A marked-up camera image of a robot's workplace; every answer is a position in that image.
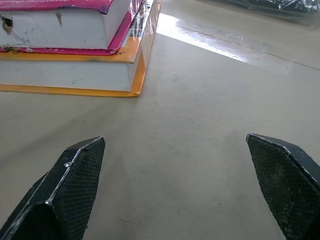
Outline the dark plastic wrapped object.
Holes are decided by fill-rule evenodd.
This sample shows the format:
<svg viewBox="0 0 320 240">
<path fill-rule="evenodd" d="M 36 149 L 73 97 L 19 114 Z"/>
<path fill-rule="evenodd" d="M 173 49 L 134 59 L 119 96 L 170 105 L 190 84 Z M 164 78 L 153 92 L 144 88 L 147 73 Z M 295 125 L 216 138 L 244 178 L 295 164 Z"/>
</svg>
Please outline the dark plastic wrapped object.
<svg viewBox="0 0 320 240">
<path fill-rule="evenodd" d="M 320 26 L 320 0 L 206 0 L 308 26 Z"/>
</svg>

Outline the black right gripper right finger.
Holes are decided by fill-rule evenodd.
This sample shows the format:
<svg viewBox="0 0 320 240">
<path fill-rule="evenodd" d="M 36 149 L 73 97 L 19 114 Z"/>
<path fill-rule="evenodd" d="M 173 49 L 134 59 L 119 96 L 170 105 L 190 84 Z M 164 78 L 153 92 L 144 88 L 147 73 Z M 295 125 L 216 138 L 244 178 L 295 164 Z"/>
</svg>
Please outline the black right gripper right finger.
<svg viewBox="0 0 320 240">
<path fill-rule="evenodd" d="M 246 136 L 258 183 L 286 240 L 320 240 L 320 165 L 278 138 Z"/>
</svg>

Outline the thick orange cover book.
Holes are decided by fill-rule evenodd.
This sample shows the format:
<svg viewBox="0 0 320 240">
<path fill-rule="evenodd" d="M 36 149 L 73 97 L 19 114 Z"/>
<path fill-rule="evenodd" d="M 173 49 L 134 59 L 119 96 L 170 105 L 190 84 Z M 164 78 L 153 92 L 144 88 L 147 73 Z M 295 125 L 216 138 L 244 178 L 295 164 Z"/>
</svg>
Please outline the thick orange cover book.
<svg viewBox="0 0 320 240">
<path fill-rule="evenodd" d="M 0 52 L 0 91 L 136 97 L 143 88 L 161 4 L 143 0 L 113 55 Z"/>
</svg>

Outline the thick pink cover book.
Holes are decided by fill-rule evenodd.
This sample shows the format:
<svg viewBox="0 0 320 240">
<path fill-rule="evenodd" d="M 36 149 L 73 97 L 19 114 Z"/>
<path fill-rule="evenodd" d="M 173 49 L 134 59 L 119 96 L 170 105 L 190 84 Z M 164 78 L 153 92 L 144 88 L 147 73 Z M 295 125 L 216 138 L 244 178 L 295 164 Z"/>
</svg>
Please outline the thick pink cover book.
<svg viewBox="0 0 320 240">
<path fill-rule="evenodd" d="M 0 52 L 109 56 L 143 0 L 0 0 Z"/>
</svg>

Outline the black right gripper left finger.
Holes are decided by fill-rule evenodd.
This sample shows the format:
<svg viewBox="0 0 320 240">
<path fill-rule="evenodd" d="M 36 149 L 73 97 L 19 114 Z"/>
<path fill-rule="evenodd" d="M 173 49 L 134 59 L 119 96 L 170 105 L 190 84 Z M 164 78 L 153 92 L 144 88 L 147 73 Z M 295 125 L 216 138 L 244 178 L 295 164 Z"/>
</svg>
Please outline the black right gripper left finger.
<svg viewBox="0 0 320 240">
<path fill-rule="evenodd" d="M 82 240 L 96 199 L 102 136 L 69 146 L 24 195 L 0 228 L 0 240 Z"/>
</svg>

